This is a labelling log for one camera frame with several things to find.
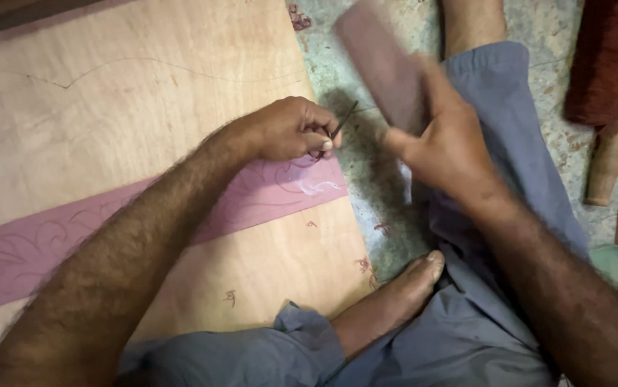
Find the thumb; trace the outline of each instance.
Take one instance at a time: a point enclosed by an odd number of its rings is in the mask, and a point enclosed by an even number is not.
[[[333,149],[333,142],[330,137],[322,136],[318,133],[310,132],[301,135],[308,152],[327,151]]]
[[[381,145],[407,163],[407,148],[416,142],[416,137],[400,128],[390,128],[381,139]]]

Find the foot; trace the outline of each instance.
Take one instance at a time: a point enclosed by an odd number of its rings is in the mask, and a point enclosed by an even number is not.
[[[330,324],[348,360],[402,325],[428,303],[445,258],[440,251],[412,261],[404,273],[339,314]]]
[[[442,0],[445,57],[507,39],[502,0]]]

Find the blue-gray cloth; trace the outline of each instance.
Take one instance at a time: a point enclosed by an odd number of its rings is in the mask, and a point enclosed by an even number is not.
[[[476,108],[506,182],[574,252],[585,236],[538,125],[528,50],[494,43],[444,62]],[[428,196],[446,272],[423,313],[348,364],[329,321],[290,304],[273,329],[197,332],[129,347],[121,369],[159,386],[554,386],[559,370],[532,333],[480,233],[442,192]]]

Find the hairy arm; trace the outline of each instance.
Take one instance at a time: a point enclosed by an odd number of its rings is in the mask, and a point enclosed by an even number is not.
[[[0,343],[0,386],[97,386],[198,224],[250,161],[326,150],[335,117],[276,101],[208,137],[66,259]]]
[[[383,145],[475,222],[565,374],[584,386],[618,386],[618,292],[513,197],[494,172],[474,109],[435,63],[421,64],[433,120],[420,138],[390,129]]]
[[[617,386],[618,291],[503,183],[480,192],[459,202],[485,236],[541,342],[576,385]]]

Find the hand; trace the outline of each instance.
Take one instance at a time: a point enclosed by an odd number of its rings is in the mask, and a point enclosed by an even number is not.
[[[420,137],[391,128],[382,146],[396,154],[412,175],[460,200],[501,182],[494,172],[474,108],[452,87],[433,60],[416,57],[428,89],[432,121]]]
[[[339,148],[342,134],[330,140],[338,120],[303,97],[287,97],[275,101],[252,114],[238,119],[249,132],[258,151],[257,158],[286,161],[309,152]]]

